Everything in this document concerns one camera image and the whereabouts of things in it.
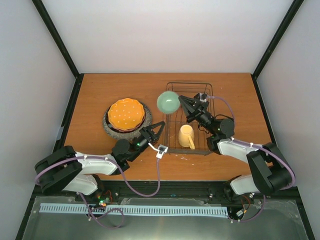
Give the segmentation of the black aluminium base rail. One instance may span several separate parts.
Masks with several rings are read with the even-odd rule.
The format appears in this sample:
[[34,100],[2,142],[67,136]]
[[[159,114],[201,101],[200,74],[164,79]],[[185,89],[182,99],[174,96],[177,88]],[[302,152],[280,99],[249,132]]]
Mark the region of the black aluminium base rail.
[[[145,195],[151,195],[157,190],[158,182],[156,181],[130,181],[129,184],[137,191]],[[98,193],[89,196],[85,195],[85,199],[91,203],[96,203],[109,198],[112,203],[120,203],[125,198],[142,198],[142,196],[133,192],[124,181],[105,180],[100,183]],[[262,193],[244,193],[240,196],[233,195],[227,190],[227,183],[224,181],[162,181],[159,191],[155,196],[148,198],[160,199],[196,199],[210,204],[221,205],[239,205],[241,201],[244,203],[253,203],[253,200],[263,200]],[[35,186],[32,197],[46,196],[42,193],[39,186]],[[47,196],[75,197],[76,201],[80,201],[80,197],[75,192],[61,191]],[[302,203],[300,193],[297,187],[287,190],[281,190],[272,195],[266,196],[267,201],[271,200],[293,200]]]

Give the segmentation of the black right frame post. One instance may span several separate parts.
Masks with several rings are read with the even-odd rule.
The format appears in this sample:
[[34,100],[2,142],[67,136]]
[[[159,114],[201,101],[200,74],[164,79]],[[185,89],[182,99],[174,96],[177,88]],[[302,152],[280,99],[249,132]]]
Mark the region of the black right frame post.
[[273,54],[276,47],[278,46],[279,42],[281,41],[282,37],[284,36],[285,32],[287,31],[288,27],[290,26],[292,20],[294,19],[295,15],[299,11],[303,2],[304,2],[304,0],[293,0],[292,1],[289,9],[287,10],[286,14],[284,15],[280,25],[278,26],[275,34],[273,35],[270,43],[268,44],[266,50],[264,51],[259,63],[257,64],[257,66],[252,74],[252,77],[254,80],[258,79],[259,75],[263,71],[268,60],[270,59],[270,57]]

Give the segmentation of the yellow polka dot plate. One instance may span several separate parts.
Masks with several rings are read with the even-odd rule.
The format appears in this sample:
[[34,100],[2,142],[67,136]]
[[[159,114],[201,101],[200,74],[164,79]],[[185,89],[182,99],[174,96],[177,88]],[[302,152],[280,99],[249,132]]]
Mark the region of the yellow polka dot plate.
[[113,128],[127,131],[135,129],[143,123],[145,110],[138,100],[123,98],[111,105],[107,117]]

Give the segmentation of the pale green ceramic bowl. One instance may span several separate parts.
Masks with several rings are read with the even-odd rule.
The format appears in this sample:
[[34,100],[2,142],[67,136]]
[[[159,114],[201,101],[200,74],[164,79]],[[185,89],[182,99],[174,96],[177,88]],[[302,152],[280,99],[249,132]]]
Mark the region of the pale green ceramic bowl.
[[179,95],[173,91],[165,91],[157,98],[157,108],[164,114],[172,114],[179,107]]

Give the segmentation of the green wire dish rack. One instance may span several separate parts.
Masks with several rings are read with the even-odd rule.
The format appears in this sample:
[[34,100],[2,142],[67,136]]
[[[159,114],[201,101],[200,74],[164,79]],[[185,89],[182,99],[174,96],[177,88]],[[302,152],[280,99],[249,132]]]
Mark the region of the green wire dish rack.
[[[177,95],[194,98],[197,94],[213,95],[213,87],[210,83],[171,81],[166,84],[166,91]],[[212,134],[194,120],[187,122],[184,110],[180,107],[174,113],[163,114],[165,122],[162,134],[162,144],[168,147],[170,154],[197,154],[208,155],[211,153],[207,146],[207,138]]]

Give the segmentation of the black left frame post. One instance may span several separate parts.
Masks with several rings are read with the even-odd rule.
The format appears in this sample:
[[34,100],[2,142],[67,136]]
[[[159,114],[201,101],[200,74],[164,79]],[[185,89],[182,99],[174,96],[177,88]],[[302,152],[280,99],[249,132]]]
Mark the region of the black left frame post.
[[72,75],[79,79],[82,75],[79,73],[67,47],[65,46],[50,14],[48,13],[42,0],[32,0],[34,7],[36,8],[39,16],[41,17],[43,23],[45,24],[47,30],[49,31],[53,41],[55,42],[58,50],[60,51],[62,57],[64,58],[68,68],[70,69]]

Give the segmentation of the pink scalloped plate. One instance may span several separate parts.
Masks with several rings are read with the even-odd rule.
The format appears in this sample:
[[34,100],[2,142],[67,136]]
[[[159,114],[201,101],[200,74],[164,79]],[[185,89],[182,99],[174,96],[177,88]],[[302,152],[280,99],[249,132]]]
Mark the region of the pink scalloped plate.
[[108,126],[109,126],[109,128],[110,128],[111,130],[113,130],[113,131],[115,131],[115,132],[117,132],[117,133],[130,133],[130,132],[133,132],[133,131],[137,130],[139,127],[141,127],[144,122],[145,122],[145,117],[143,118],[142,122],[139,123],[136,127],[130,128],[130,129],[126,129],[126,130],[121,130],[121,129],[119,129],[119,128],[115,128],[115,127],[112,126],[111,123],[109,123]]

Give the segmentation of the dark speckled stone plate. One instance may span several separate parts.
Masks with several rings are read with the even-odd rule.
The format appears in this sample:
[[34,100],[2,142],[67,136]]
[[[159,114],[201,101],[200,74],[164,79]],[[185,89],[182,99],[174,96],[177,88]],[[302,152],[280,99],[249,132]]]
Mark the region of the dark speckled stone plate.
[[153,120],[153,117],[152,117],[152,113],[151,113],[151,110],[148,108],[147,105],[145,105],[143,102],[139,101],[139,103],[143,106],[143,109],[144,109],[144,117],[145,117],[145,120],[144,120],[144,123],[142,124],[142,126],[140,126],[137,130],[133,131],[133,132],[128,132],[128,133],[120,133],[120,132],[115,132],[113,130],[111,130],[109,128],[109,119],[108,119],[108,112],[110,110],[111,107],[109,107],[105,113],[104,113],[104,116],[102,118],[102,126],[104,128],[104,131],[113,139],[116,139],[116,140],[120,140],[120,139],[126,139],[128,141],[131,141],[132,139],[134,138],[137,138],[139,135],[140,135],[140,130],[143,128],[143,127],[147,127],[149,125],[152,124],[152,120]]

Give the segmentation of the yellow ceramic mug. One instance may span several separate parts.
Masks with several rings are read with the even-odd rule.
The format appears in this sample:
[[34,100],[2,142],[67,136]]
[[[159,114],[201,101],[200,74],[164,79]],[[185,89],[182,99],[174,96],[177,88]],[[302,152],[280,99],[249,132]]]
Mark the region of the yellow ceramic mug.
[[195,149],[195,133],[191,125],[182,125],[178,132],[178,142],[184,148]]

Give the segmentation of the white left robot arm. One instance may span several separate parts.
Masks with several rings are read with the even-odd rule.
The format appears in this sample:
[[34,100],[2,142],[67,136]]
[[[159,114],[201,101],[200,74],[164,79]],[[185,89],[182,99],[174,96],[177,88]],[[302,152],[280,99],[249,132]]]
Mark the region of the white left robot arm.
[[35,184],[45,195],[60,191],[78,192],[92,201],[103,198],[104,188],[98,185],[98,174],[121,175],[129,169],[129,163],[137,159],[147,148],[156,152],[160,160],[168,151],[164,145],[155,147],[164,130],[161,121],[143,127],[133,141],[120,139],[110,154],[92,155],[75,151],[71,145],[64,146],[39,161],[35,166]]

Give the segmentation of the black frame post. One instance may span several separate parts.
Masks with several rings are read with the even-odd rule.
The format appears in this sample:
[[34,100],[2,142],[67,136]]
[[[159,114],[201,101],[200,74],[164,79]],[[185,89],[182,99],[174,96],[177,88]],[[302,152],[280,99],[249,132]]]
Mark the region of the black frame post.
[[289,9],[287,10],[286,14],[284,15],[280,25],[278,26],[275,34],[273,35],[270,43],[268,44],[266,50],[264,51],[259,63],[257,64],[257,66],[252,74],[252,77],[254,80],[258,79],[259,75],[263,71],[268,60],[270,59],[270,57],[273,54],[276,47],[278,46],[279,42],[281,41],[282,37],[284,36],[285,32],[287,31],[288,27],[290,26],[292,20],[294,19],[295,15],[299,11],[303,2],[304,2],[304,0],[293,0],[292,1]]
[[42,0],[32,0],[34,7],[36,8],[39,16],[41,17],[43,23],[45,24],[47,30],[49,31],[53,41],[55,42],[58,50],[60,51],[62,57],[64,58],[68,68],[70,69],[72,75],[79,79],[82,75],[79,73],[67,47],[65,46],[50,14],[48,13]]

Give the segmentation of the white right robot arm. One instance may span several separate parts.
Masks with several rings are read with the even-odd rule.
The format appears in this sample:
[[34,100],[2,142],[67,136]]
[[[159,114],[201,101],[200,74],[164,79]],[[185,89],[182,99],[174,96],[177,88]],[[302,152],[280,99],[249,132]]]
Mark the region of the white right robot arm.
[[211,97],[205,93],[198,93],[193,98],[180,95],[178,99],[186,121],[196,121],[199,127],[211,134],[206,139],[211,152],[248,164],[249,175],[235,177],[229,182],[233,194],[261,193],[269,196],[295,184],[295,173],[275,143],[254,144],[235,139],[235,116],[212,115],[207,110]]

